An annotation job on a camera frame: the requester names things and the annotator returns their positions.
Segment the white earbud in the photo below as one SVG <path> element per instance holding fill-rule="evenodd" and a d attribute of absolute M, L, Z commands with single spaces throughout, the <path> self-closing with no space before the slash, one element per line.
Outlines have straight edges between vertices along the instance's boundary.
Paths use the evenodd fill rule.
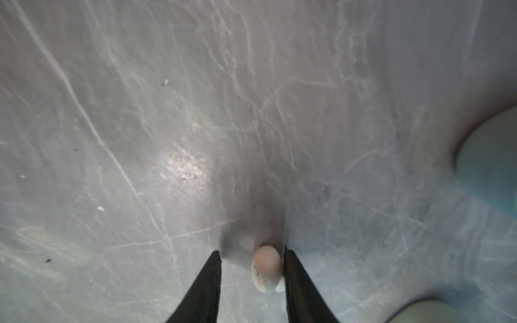
<path fill-rule="evenodd" d="M 265 245 L 256 250 L 251 269 L 254 286 L 261 293 L 285 291 L 283 260 L 273 246 Z"/>

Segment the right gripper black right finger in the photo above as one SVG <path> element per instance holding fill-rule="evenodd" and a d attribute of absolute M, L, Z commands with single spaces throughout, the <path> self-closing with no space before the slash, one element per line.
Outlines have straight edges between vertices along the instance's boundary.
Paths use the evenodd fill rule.
<path fill-rule="evenodd" d="M 288 322 L 338 322 L 293 250 L 284 248 Z"/>

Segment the blue earbud charging case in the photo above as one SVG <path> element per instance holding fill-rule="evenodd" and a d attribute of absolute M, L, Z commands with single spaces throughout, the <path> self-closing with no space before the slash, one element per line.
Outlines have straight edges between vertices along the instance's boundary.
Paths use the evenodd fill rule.
<path fill-rule="evenodd" d="M 516 217 L 516 107 L 482 122 L 455 160 L 459 182 L 499 211 Z"/>

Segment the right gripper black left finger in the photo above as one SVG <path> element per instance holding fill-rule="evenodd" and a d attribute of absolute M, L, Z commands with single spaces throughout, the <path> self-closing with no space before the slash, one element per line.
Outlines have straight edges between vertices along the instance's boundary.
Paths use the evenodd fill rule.
<path fill-rule="evenodd" d="M 166 323 L 216 323 L 222 281 L 219 250 L 213 251 L 187 294 Z"/>

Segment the mint green earbud charging case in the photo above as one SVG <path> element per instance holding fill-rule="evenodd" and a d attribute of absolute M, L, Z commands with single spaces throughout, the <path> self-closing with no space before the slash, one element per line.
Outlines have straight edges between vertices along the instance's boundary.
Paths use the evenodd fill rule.
<path fill-rule="evenodd" d="M 452 306 L 436 300 L 425 300 L 408 305 L 387 323 L 460 323 L 466 320 Z"/>

